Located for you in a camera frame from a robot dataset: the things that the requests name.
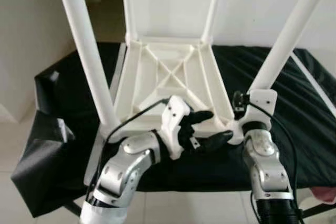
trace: tiled floor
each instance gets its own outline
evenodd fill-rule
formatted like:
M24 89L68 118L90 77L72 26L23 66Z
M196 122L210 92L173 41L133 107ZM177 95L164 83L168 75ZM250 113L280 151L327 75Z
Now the tiled floor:
M98 41L123 41L125 26L122 0L103 0L90 6L92 25ZM20 124L0 124L0 223L57 224L77 223L64 208L33 219L10 181L35 114L31 106ZM76 200L82 204L83 198ZM306 202L306 207L313 202ZM336 211L309 218L306 223L330 224ZM257 224L249 202L249 192L231 193L137 193L129 208L126 223L150 224Z

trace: black robotic finger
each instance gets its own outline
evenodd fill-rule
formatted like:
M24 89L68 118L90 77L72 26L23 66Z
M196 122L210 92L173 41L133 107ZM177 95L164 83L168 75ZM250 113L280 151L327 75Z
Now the black robotic finger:
M209 152L213 152L227 144L227 141L229 141L232 137L232 131L224 131L212 135L208 138L198 139L198 142L201 146L196 149L196 153L206 154Z
M187 120L189 121L190 124L196 124L196 123L201 123L205 120L208 120L214 116L214 113L209 110L201 110L197 112L191 112L187 116Z
M214 116L214 113L211 111L191 111L188 116L182 118L180 122L181 129L178 132L179 144L184 148L186 152L194 153L195 148L190 138L194 134L194 129L192 128L193 124L201 123L205 120L208 120Z

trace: black cloth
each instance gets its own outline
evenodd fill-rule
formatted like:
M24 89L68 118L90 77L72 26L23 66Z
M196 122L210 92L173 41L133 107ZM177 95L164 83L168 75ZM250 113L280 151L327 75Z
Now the black cloth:
M119 44L98 45L110 83ZM232 98L236 90L247 91L269 48L214 46L213 51ZM296 53L299 58L312 59L319 76L322 73L335 82L306 50L297 49ZM39 216L85 193L82 181L99 121L76 52L39 74L35 81L40 109L12 179L33 216ZM333 94L329 82L321 85ZM278 92L275 116L283 121L298 149L298 187L336 186L335 118L291 59L273 89ZM271 132L291 176L293 159L288 139L275 122ZM208 155L183 155L179 160L160 163L143 175L138 190L249 190L241 152L241 145L228 145Z
M119 46L98 43L108 83ZM99 118L77 52L37 75L35 86L39 109L12 181L38 217L85 194L83 179Z
M295 49L294 53L336 106L336 79L307 50Z

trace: floor tile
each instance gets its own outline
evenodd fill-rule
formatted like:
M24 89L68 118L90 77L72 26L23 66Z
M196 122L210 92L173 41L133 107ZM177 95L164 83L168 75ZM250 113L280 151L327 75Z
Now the floor tile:
M253 213L253 209L250 203L250 193L251 191L241 191L240 196L243 201L244 210L246 213L247 223L248 224L258 224L258 220Z
M147 193L145 223L246 223L239 193Z
M81 207L84 201L84 196L75 200ZM145 193L137 192L134 195L132 203L129 207L127 219L124 224L143 223ZM78 223L78 217L69 212L65 208L59 208L49 214L38 217L36 224L75 224Z
M0 172L12 172L26 146L35 116L35 105L20 123L0 123Z
M0 223L5 224L35 224L34 219L21 195L10 180L10 173L0 172Z
M300 208L305 210L319 204L321 204L319 200L309 197L302 201ZM336 224L336 209L306 218L304 222L305 224Z

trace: robotic hand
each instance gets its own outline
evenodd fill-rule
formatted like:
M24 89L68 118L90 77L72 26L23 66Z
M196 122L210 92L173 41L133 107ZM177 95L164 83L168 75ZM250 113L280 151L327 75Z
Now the robotic hand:
M192 125L212 117L211 111L194 112L182 98L171 96L161 129L124 139L117 154L107 161L91 199L83 204L80 223L123 223L140 178L152 165L178 159L183 151L203 153L226 143L231 132L216 134L206 144L193 137Z

